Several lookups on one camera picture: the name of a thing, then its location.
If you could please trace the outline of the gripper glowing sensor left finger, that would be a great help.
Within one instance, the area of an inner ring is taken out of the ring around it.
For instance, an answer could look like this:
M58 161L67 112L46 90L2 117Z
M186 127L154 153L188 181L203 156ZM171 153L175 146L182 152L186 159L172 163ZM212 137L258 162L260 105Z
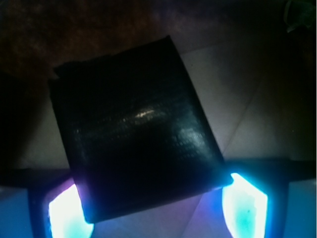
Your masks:
M0 172L2 238L89 238L93 230L70 170Z

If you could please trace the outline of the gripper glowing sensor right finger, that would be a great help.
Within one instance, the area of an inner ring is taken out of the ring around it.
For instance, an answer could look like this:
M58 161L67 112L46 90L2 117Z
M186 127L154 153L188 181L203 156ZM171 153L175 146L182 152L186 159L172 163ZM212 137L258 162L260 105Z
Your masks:
M315 161L236 160L222 190L225 224L234 238L315 238Z

